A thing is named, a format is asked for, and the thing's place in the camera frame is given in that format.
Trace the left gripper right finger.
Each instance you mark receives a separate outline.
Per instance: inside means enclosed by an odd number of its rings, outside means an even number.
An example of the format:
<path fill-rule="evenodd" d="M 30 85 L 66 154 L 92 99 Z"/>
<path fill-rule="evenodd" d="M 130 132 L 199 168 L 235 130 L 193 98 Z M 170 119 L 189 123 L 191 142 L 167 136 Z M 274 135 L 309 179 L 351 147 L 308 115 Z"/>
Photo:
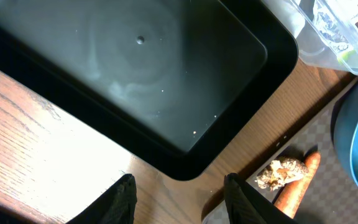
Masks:
<path fill-rule="evenodd" d="M 230 224 L 296 224 L 237 173 L 224 178 L 224 201 Z"/>

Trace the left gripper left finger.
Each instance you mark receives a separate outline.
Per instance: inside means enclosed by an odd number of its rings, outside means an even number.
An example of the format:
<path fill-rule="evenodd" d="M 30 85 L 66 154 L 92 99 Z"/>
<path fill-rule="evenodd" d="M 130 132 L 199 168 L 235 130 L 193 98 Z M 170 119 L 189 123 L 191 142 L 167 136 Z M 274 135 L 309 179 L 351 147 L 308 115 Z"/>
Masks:
<path fill-rule="evenodd" d="M 135 177 L 125 174 L 67 224 L 133 224 L 136 203 Z"/>

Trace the yellow green snack wrapper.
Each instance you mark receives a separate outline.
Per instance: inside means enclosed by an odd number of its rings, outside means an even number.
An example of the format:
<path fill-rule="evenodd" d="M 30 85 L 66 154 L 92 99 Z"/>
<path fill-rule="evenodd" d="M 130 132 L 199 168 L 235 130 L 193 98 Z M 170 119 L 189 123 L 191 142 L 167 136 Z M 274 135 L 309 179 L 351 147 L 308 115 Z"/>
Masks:
<path fill-rule="evenodd" d="M 317 0 L 312 23 L 339 63 L 358 68 L 358 0 Z"/>

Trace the orange carrot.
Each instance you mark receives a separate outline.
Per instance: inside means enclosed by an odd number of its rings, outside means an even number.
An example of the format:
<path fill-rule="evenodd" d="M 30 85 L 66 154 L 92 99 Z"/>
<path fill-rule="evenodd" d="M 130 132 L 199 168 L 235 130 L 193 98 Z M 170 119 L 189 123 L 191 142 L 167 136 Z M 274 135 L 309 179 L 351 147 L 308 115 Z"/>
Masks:
<path fill-rule="evenodd" d="M 274 206 L 290 218 L 294 218 L 300 203 L 316 173 L 321 161 L 319 152 L 311 153 L 305 159 L 308 173 L 300 180 L 287 184 L 276 199 Z"/>

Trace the brown food scrap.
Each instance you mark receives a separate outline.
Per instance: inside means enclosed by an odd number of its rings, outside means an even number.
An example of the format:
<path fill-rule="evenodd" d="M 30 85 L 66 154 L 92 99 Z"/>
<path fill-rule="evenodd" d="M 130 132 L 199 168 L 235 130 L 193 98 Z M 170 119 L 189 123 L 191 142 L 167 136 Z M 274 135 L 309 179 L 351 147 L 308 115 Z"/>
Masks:
<path fill-rule="evenodd" d="M 286 184 L 301 180 L 308 173 L 307 166 L 298 159 L 279 157 L 270 162 L 256 177 L 261 189 L 277 190 Z"/>

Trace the black plastic bin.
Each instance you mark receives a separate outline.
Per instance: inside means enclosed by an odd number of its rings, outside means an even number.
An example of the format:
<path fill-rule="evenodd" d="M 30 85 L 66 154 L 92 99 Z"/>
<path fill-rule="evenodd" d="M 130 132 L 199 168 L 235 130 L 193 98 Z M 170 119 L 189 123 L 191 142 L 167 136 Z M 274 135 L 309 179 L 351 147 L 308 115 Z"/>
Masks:
<path fill-rule="evenodd" d="M 199 176 L 297 60 L 261 1 L 0 0 L 0 70 L 176 180 Z"/>

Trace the clear plastic bin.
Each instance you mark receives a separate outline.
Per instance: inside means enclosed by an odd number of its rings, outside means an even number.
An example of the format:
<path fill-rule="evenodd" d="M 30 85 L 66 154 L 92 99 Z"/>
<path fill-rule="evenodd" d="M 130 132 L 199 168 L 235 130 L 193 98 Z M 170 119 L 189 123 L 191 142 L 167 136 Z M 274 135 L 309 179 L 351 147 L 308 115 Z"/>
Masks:
<path fill-rule="evenodd" d="M 358 0 L 264 0 L 307 65 L 358 76 Z"/>

